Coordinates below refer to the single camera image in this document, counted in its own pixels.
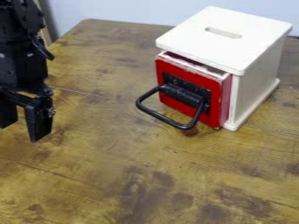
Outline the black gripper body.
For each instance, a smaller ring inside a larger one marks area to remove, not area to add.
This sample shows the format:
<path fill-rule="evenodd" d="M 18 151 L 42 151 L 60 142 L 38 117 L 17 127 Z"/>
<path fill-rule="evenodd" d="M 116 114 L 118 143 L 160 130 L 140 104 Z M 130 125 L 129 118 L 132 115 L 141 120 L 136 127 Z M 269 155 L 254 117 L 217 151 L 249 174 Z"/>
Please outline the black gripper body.
<path fill-rule="evenodd" d="M 34 97 L 50 97 L 46 60 L 53 60 L 41 40 L 0 43 L 0 96 L 25 107 Z"/>

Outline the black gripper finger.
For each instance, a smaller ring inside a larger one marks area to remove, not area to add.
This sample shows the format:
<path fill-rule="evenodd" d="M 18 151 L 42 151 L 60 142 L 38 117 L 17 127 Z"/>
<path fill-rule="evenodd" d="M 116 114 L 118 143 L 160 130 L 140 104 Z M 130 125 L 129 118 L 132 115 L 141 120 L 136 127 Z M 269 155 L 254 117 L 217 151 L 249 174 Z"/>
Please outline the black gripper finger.
<path fill-rule="evenodd" d="M 15 105 L 0 96 L 0 129 L 15 123 L 17 119 Z"/>
<path fill-rule="evenodd" d="M 50 97 L 34 97 L 24 107 L 24 116 L 30 141 L 34 143 L 52 132 L 54 107 Z"/>

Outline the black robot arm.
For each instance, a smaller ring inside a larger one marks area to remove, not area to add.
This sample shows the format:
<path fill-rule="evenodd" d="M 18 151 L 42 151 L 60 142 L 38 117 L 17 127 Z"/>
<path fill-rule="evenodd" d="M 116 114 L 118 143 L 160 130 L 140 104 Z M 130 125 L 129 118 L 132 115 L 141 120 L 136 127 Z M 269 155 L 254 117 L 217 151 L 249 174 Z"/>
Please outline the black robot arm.
<path fill-rule="evenodd" d="M 22 109 L 28 134 L 37 142 L 52 132 L 52 89 L 45 85 L 53 59 L 38 35 L 45 27 L 33 0 L 0 0 L 0 129 Z"/>

